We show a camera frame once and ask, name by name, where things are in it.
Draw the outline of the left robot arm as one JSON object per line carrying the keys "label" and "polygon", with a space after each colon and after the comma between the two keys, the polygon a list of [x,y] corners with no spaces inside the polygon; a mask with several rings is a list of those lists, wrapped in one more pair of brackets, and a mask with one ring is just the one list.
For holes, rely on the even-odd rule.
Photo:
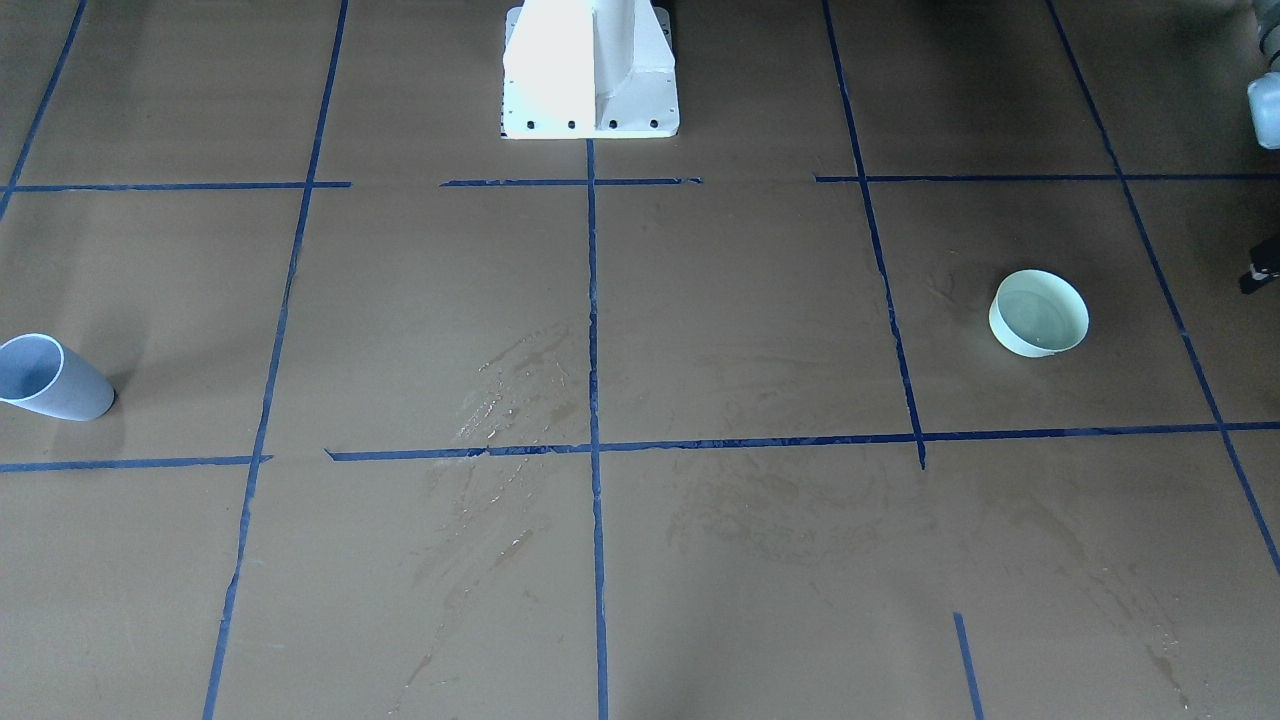
{"label": "left robot arm", "polygon": [[[1279,149],[1279,1],[1252,1],[1257,22],[1258,50],[1267,70],[1252,81],[1245,91],[1257,143],[1262,149]],[[1240,275],[1240,292],[1249,295],[1279,277],[1277,234],[1257,243],[1249,251],[1248,270]]]}

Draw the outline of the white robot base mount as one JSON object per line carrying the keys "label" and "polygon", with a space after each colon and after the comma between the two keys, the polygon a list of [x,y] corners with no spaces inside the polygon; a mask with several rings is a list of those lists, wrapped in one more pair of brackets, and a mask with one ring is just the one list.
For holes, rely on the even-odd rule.
{"label": "white robot base mount", "polygon": [[673,22],[654,1],[525,1],[506,13],[500,136],[678,133]]}

